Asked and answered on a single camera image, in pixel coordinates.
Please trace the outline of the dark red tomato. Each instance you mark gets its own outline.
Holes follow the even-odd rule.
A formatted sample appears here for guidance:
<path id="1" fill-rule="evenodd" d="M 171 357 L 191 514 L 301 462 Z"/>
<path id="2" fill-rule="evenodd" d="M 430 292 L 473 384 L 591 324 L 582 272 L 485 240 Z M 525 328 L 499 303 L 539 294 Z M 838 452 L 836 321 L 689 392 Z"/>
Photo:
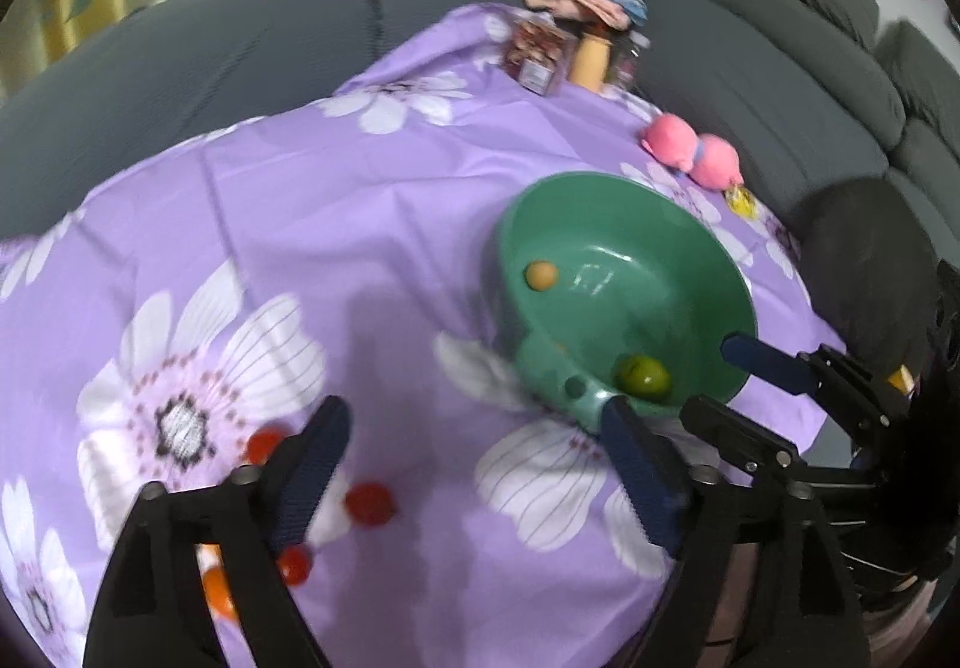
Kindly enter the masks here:
<path id="1" fill-rule="evenodd" d="M 278 553 L 277 569 L 286 587 L 299 587 L 311 575 L 313 554 L 304 544 L 288 546 Z"/>

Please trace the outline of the small yellow fruit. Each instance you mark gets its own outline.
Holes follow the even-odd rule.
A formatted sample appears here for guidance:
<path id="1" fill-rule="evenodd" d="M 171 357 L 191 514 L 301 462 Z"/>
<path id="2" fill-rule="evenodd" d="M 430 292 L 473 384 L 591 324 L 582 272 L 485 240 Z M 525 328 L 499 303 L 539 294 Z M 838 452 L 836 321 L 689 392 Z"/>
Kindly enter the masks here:
<path id="1" fill-rule="evenodd" d="M 524 268 L 524 281 L 532 291 L 545 292 L 560 280 L 560 270 L 548 260 L 534 260 Z"/>

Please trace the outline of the red tomato right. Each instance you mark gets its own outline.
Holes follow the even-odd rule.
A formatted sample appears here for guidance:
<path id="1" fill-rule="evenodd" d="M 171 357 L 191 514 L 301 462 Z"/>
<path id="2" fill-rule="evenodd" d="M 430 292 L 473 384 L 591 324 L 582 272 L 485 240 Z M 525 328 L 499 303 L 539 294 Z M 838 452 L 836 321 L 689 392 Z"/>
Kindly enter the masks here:
<path id="1" fill-rule="evenodd" d="M 397 514 L 397 504 L 389 487 L 375 481 L 364 481 L 348 489 L 343 507 L 356 525 L 376 528 L 386 525 Z"/>

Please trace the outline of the yellow candy wrapper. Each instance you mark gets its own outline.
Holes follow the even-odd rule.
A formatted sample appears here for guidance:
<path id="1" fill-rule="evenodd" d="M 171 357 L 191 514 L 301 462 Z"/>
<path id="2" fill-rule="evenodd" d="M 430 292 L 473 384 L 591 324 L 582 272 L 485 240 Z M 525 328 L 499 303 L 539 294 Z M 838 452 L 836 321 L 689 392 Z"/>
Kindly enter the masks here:
<path id="1" fill-rule="evenodd" d="M 734 185 L 724 192 L 724 200 L 732 213 L 740 218 L 755 221 L 760 216 L 758 213 L 758 203 L 754 195 L 750 193 L 743 185 Z"/>

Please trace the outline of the purple floral cloth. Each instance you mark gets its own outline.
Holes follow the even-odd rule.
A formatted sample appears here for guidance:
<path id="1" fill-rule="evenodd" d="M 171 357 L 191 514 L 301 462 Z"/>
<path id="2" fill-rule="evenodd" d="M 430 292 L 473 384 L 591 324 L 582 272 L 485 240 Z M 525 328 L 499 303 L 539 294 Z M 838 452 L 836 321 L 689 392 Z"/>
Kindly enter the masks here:
<path id="1" fill-rule="evenodd" d="M 44 663 L 75 666 L 140 487 L 223 480 L 261 427 L 327 393 L 352 445 L 296 601 L 340 666 L 597 666 L 665 562 L 601 450 L 494 353 L 480 253 L 516 193 L 598 170 L 692 211 L 765 340 L 833 340 L 781 242 L 636 141 L 652 107 L 540 97 L 494 56 L 508 8 L 460 8 L 337 92 L 163 149 L 2 247 L 2 588 Z M 356 525 L 350 487 L 397 514 Z"/>

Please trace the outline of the pink plush toy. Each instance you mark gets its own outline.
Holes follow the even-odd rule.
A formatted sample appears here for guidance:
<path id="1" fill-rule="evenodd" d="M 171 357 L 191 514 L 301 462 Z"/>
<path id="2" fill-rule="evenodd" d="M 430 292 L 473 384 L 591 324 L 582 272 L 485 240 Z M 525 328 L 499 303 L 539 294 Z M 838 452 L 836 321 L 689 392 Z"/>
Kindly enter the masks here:
<path id="1" fill-rule="evenodd" d="M 688 175 L 700 187 L 726 191 L 743 184 L 736 148 L 718 135 L 698 133 L 673 113 L 652 120 L 640 145 L 663 166 Z"/>

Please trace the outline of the small dark bottle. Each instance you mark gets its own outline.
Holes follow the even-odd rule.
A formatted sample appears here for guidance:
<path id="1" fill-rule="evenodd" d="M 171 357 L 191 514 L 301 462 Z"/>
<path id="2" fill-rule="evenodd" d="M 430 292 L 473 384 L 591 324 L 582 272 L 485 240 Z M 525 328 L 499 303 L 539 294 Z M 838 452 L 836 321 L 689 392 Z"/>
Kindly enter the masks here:
<path id="1" fill-rule="evenodd" d="M 630 31 L 622 37 L 615 49 L 607 70 L 607 85 L 622 91 L 631 91 L 635 86 L 640 60 L 649 47 L 649 39 L 640 31 Z"/>

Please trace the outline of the red tomato upper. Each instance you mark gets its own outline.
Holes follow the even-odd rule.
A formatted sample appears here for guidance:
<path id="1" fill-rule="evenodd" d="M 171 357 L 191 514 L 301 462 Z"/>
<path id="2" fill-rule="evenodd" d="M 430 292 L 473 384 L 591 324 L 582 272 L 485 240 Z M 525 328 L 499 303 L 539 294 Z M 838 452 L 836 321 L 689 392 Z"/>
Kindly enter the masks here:
<path id="1" fill-rule="evenodd" d="M 265 426 L 252 434 L 244 447 L 244 460 L 251 465 L 265 465 L 272 453 L 288 437 L 288 431 L 281 426 Z"/>

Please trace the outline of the small orange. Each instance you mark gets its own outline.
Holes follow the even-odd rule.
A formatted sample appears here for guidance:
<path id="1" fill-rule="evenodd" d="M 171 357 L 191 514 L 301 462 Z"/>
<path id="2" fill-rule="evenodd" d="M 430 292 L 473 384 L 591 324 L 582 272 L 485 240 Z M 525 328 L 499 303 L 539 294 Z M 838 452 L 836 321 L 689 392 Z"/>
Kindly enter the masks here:
<path id="1" fill-rule="evenodd" d="M 199 567 L 203 593 L 213 615 L 229 622 L 236 622 L 236 606 L 229 592 L 228 579 L 224 572 L 220 548 L 216 544 L 202 544 L 199 548 Z"/>

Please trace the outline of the grey sofa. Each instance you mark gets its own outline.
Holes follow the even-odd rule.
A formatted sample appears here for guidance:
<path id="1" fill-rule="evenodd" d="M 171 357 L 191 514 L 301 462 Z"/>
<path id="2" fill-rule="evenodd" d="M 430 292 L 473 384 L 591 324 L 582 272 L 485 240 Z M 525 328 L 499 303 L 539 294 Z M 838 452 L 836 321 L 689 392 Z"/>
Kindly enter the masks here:
<path id="1" fill-rule="evenodd" d="M 745 184 L 800 236 L 815 194 L 859 177 L 900 191 L 958 255 L 958 68 L 877 0 L 644 0 L 633 91 L 729 141 Z M 2 232 L 49 229 L 99 182 L 179 141 L 331 99 L 467 5 L 558 0 L 164 0 L 2 97 Z"/>

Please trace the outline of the green plastic bowl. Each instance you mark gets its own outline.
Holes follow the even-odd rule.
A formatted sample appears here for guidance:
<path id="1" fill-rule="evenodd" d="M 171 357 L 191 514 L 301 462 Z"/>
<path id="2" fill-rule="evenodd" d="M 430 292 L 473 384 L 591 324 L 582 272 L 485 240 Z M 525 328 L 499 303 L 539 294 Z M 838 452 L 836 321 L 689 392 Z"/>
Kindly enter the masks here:
<path id="1" fill-rule="evenodd" d="M 558 266 L 550 291 L 524 281 L 534 260 Z M 622 177 L 565 172 L 521 191 L 485 247 L 483 299 L 519 382 L 589 434 L 626 354 L 672 375 L 665 402 L 630 398 L 643 418 L 673 420 L 698 395 L 729 402 L 747 382 L 721 356 L 727 335 L 757 331 L 736 262 L 692 213 Z"/>

